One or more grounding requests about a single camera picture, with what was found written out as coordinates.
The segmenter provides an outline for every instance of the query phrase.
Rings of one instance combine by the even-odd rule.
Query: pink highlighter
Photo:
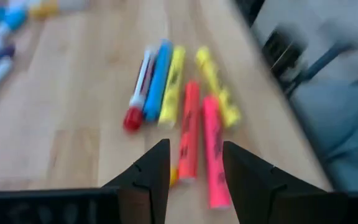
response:
[[[209,205],[212,209],[229,208],[231,198],[223,167],[221,115],[218,101],[214,96],[207,96],[203,100],[203,121]]]

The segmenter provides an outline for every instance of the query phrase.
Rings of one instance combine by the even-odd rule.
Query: red marker cap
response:
[[[129,108],[124,119],[124,128],[129,132],[134,132],[140,128],[142,122],[143,122],[142,110],[136,107]]]

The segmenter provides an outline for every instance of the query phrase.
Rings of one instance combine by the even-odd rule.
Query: orange highlighter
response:
[[[200,88],[196,82],[190,81],[185,87],[178,165],[178,178],[182,182],[192,182],[197,175],[199,107]]]
[[[203,100],[204,145],[207,162],[209,206],[228,208],[231,198],[223,167],[222,124],[219,103],[214,96]]]

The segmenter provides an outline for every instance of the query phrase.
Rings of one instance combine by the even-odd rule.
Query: gray fabric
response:
[[[292,100],[322,146],[328,171],[344,190],[358,190],[358,86],[301,85]]]

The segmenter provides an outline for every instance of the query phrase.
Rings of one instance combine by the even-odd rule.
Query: wooden tabletop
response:
[[[201,81],[195,53],[211,49],[244,117],[224,139],[330,189],[232,1],[94,0],[15,35],[15,69],[0,86],[0,190],[102,186],[162,138],[176,163],[180,125],[122,129],[144,48],[162,38],[186,48],[186,80]],[[171,189],[166,223],[237,223],[234,209],[208,209],[201,141],[199,159],[197,181]]]

